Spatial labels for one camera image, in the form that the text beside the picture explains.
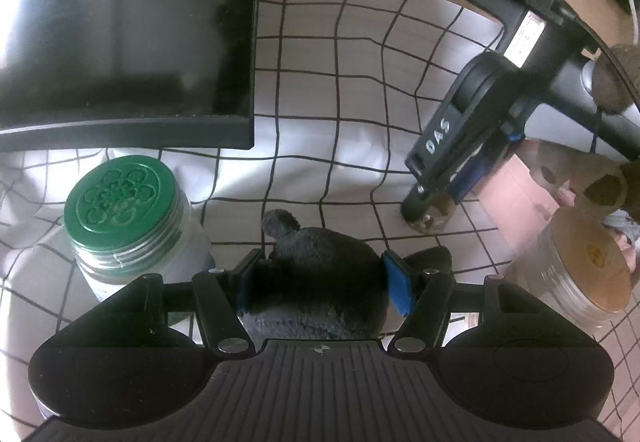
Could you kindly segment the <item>right hand in glove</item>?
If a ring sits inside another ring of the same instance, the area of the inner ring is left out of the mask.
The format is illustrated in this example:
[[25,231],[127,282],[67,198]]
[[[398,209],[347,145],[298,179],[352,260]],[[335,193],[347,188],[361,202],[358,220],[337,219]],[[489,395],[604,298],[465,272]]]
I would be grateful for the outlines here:
[[[620,62],[631,79],[636,90],[639,90],[640,50],[638,45],[620,44],[611,47],[612,54]],[[601,55],[594,66],[592,75],[592,97],[597,106],[606,113],[619,115],[634,101],[626,90],[623,81],[617,76],[611,61]]]

